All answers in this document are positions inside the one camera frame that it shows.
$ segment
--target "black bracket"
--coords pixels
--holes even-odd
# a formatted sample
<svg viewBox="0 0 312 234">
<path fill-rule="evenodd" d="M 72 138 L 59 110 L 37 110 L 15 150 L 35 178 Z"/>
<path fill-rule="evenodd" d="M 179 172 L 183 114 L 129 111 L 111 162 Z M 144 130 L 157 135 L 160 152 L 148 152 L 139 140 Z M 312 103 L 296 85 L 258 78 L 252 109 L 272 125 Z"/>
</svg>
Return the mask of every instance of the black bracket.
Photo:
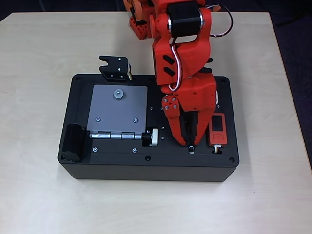
<svg viewBox="0 0 312 234">
<path fill-rule="evenodd" d="M 129 64 L 126 57 L 101 55 L 99 60 L 107 62 L 106 66 L 99 67 L 99 71 L 103 74 L 107 81 L 125 82 L 129 79 Z"/>
</svg>

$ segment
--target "red robot arm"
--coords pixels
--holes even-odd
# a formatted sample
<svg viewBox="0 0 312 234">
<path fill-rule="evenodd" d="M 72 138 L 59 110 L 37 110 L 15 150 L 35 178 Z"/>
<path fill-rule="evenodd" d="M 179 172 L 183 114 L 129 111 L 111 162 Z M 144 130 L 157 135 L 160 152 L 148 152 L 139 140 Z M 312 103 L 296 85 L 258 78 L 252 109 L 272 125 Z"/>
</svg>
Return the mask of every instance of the red robot arm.
<svg viewBox="0 0 312 234">
<path fill-rule="evenodd" d="M 207 7 L 205 0 L 124 3 L 132 13 L 130 26 L 139 39 L 155 38 L 155 77 L 165 94 L 162 108 L 173 137 L 193 153 L 216 108 L 216 81 L 211 70 L 204 68 L 210 57 L 210 8 L 215 5 Z M 191 35 L 197 38 L 176 43 L 176 38 Z"/>
</svg>

